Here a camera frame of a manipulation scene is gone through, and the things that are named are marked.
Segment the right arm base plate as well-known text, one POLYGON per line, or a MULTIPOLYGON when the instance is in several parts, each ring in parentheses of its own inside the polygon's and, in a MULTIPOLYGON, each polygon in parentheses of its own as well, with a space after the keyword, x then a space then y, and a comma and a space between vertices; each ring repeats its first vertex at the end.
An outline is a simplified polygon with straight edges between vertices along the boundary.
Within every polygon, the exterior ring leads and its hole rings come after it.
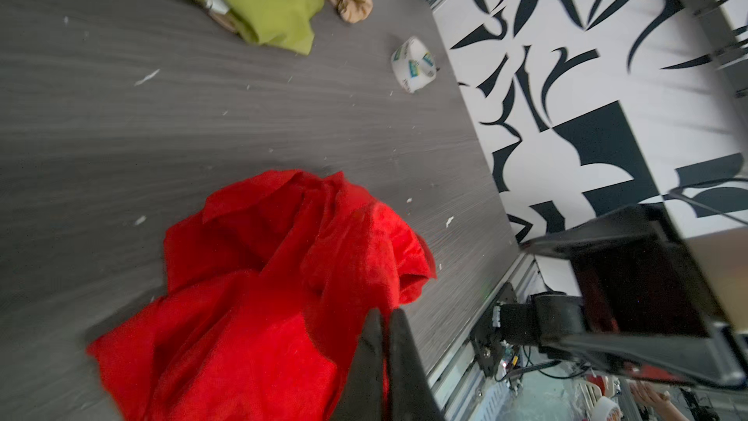
POLYGON ((521 346, 527 337, 527 306, 504 283, 469 332, 475 360, 486 378, 514 381, 523 375, 521 346))

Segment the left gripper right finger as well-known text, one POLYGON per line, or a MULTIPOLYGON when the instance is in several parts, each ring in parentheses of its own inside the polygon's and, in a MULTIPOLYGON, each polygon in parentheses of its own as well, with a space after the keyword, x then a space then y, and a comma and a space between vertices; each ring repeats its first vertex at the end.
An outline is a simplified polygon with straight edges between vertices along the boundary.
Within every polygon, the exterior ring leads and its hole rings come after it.
POLYGON ((393 310, 390 316, 387 373, 390 420, 444 420, 402 309, 393 310))

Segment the red cloth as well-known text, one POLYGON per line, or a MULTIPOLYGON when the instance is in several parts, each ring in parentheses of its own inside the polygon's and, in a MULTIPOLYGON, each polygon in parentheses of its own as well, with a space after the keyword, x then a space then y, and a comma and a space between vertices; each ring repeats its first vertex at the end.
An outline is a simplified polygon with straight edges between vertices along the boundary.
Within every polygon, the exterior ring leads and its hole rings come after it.
POLYGON ((372 309, 436 276, 425 240, 342 175, 268 171, 171 226, 167 293, 88 346, 127 420, 326 420, 372 309))

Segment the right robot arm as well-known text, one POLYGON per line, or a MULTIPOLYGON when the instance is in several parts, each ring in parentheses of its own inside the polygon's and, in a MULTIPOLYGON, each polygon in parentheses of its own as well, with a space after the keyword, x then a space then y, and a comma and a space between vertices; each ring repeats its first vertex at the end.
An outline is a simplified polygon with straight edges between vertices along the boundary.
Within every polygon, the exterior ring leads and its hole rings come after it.
POLYGON ((499 303, 502 341, 631 379, 746 389, 747 344, 664 208, 614 210, 522 249, 568 261, 580 296, 547 290, 499 303))

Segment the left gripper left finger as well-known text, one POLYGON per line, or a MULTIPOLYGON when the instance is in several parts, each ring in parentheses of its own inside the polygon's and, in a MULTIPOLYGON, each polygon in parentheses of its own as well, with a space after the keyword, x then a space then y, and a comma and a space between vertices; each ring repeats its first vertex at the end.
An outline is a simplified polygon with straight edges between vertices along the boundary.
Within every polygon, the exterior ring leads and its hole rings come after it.
POLYGON ((367 313, 332 421, 384 419, 385 355, 383 318, 374 308, 367 313))

